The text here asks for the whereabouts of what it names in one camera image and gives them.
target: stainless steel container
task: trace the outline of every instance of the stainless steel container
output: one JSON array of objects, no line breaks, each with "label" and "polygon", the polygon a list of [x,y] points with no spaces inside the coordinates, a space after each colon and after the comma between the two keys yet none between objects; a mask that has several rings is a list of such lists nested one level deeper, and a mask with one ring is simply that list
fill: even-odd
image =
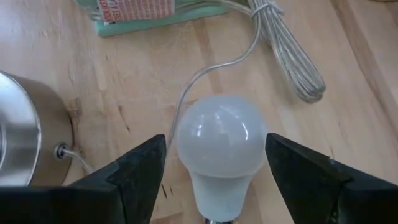
[{"label": "stainless steel container", "polygon": [[0,71],[0,186],[62,184],[70,158],[54,157],[60,143],[72,145],[63,101],[42,83]]}]

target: butcher block countertop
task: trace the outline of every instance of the butcher block countertop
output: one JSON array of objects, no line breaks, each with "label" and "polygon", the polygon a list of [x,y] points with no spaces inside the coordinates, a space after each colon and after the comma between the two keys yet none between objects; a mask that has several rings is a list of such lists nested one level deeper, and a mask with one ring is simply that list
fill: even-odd
[{"label": "butcher block countertop", "polygon": [[[217,93],[243,96],[270,131],[398,184],[398,3],[277,3],[325,80],[323,99],[308,105],[293,95],[262,44],[243,63],[203,77],[188,104]],[[0,70],[41,81],[62,97],[76,146],[95,169],[167,135],[191,75],[242,54],[253,36],[248,17],[230,12],[101,38],[72,0],[2,0],[0,21]],[[203,223],[189,174],[175,148],[169,153],[152,224]],[[82,175],[74,161],[66,183]],[[267,162],[238,223],[293,223]]]}]

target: black jaw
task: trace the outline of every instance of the black jaw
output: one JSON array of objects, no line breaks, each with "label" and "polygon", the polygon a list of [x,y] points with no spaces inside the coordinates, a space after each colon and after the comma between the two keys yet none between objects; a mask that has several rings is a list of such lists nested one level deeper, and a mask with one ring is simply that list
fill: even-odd
[{"label": "black jaw", "polygon": [[398,222],[398,186],[278,134],[267,135],[266,153],[295,224]]}]

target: clear electrical cord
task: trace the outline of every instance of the clear electrical cord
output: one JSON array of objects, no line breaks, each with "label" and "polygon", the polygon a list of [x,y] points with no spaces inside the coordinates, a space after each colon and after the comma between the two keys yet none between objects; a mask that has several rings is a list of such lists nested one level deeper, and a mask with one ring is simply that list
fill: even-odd
[{"label": "clear electrical cord", "polygon": [[[178,14],[198,7],[219,5],[241,11],[251,16],[255,26],[254,39],[247,51],[235,60],[203,68],[191,77],[183,89],[180,99],[177,101],[169,140],[167,142],[167,150],[172,145],[185,96],[193,84],[200,77],[213,70],[235,65],[243,61],[254,50],[261,37],[272,47],[278,64],[298,97],[307,103],[314,103],[322,98],[325,91],[326,86],[322,77],[280,18],[283,12],[276,3],[269,0],[248,0],[247,6],[231,0],[196,0],[178,6],[175,11]],[[101,13],[98,10],[89,9],[89,11],[92,20],[102,20]]]}]

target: light bulb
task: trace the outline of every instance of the light bulb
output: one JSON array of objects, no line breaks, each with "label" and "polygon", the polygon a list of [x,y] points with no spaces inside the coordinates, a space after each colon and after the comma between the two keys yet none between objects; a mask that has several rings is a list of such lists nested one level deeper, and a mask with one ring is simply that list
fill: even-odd
[{"label": "light bulb", "polygon": [[257,109],[234,95],[201,98],[183,114],[178,155],[205,218],[228,222],[241,213],[250,181],[264,163],[267,133]]}]

